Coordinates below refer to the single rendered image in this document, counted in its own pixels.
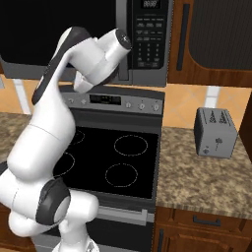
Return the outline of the black and grey microwave oven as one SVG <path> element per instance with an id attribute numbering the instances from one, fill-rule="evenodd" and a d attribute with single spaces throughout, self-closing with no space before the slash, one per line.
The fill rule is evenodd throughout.
<path id="1" fill-rule="evenodd" d="M 118 74 L 113 82 L 119 85 L 163 87 L 166 85 L 171 27 L 171 0 L 127 0 L 127 35 L 132 50 L 127 57 L 127 81 Z M 152 68 L 160 62 L 161 68 Z"/>

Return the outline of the black oven door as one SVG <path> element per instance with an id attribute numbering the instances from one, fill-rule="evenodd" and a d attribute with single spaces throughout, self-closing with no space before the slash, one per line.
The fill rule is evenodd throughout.
<path id="1" fill-rule="evenodd" d="M 138 225 L 95 219 L 87 223 L 88 234 L 100 252 L 151 252 L 153 227 L 152 222 Z M 60 241 L 59 230 L 54 227 L 31 240 L 38 252 L 49 252 Z"/>

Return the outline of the brown cupboard door dark panel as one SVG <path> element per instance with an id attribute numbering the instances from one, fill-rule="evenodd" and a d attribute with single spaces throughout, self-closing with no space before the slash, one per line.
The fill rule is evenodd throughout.
<path id="1" fill-rule="evenodd" d="M 183 4 L 190 4 L 190 11 L 177 71 Z M 167 80 L 252 88 L 252 0 L 173 0 Z"/>

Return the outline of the black microwave door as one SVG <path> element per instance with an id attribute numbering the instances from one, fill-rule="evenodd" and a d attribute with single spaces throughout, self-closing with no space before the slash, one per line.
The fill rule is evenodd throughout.
<path id="1" fill-rule="evenodd" d="M 93 37 L 117 28 L 116 0 L 0 0 L 4 75 L 39 79 L 70 27 L 83 27 Z"/>

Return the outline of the brown wooden cabinet door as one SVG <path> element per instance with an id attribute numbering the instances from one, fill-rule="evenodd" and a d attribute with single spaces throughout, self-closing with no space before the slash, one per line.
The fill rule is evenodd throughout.
<path id="1" fill-rule="evenodd" d="M 161 228 L 161 252 L 252 252 L 249 248 L 251 239 L 248 237 L 160 224 L 155 230 L 153 252 L 158 252 L 158 235 Z"/>

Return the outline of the grey stove with oven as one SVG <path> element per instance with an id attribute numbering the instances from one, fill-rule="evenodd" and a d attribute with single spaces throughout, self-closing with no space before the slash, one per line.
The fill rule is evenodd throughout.
<path id="1" fill-rule="evenodd" d="M 147 223 L 154 223 L 164 94 L 113 87 L 95 87 L 86 94 L 78 94 L 70 86 L 62 86 L 60 92 L 73 113 L 76 130 L 79 127 L 87 127 L 149 133 L 158 136 L 153 194 L 150 199 L 74 189 L 78 192 L 87 192 L 97 196 L 99 206 L 138 212 L 147 210 Z M 72 98 L 74 103 L 69 104 L 67 98 Z M 82 99 L 87 101 L 86 105 L 81 104 Z M 126 108 L 126 102 L 131 102 L 132 107 Z M 138 107 L 141 102 L 146 106 L 143 110 Z M 159 105 L 158 111 L 154 111 L 155 103 Z"/>

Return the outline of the black glass hob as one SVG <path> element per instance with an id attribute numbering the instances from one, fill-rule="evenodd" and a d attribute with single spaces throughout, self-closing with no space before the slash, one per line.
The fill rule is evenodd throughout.
<path id="1" fill-rule="evenodd" d="M 72 189 L 150 199 L 158 136 L 79 127 L 53 175 Z"/>

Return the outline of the grey toaster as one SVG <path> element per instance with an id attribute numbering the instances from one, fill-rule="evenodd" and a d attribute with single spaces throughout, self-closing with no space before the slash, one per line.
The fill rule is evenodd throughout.
<path id="1" fill-rule="evenodd" d="M 237 131 L 227 109 L 199 107 L 194 137 L 198 156 L 231 158 Z"/>

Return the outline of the dark brown tall cabinet side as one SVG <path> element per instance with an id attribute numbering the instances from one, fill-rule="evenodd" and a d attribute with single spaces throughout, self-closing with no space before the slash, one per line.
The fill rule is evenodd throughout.
<path id="1" fill-rule="evenodd" d="M 252 93 L 250 94 L 239 128 L 239 136 L 250 160 L 252 161 Z"/>

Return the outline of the brown wooden drawer front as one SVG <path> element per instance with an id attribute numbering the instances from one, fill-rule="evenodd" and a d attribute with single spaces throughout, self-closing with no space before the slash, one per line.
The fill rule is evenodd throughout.
<path id="1" fill-rule="evenodd" d="M 220 219 L 220 226 L 194 223 L 193 215 L 197 215 L 197 217 L 201 220 L 215 221 L 216 219 Z M 156 207 L 156 221 L 162 224 L 179 224 L 197 228 L 220 230 L 223 232 L 239 233 L 243 236 L 252 237 L 252 220 L 234 217 Z"/>

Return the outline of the brown wooden base cabinet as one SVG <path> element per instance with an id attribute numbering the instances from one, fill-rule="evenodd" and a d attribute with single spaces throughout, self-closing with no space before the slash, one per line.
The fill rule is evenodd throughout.
<path id="1" fill-rule="evenodd" d="M 0 204 L 0 252 L 36 252 L 30 238 L 15 235 L 8 226 L 10 210 Z"/>

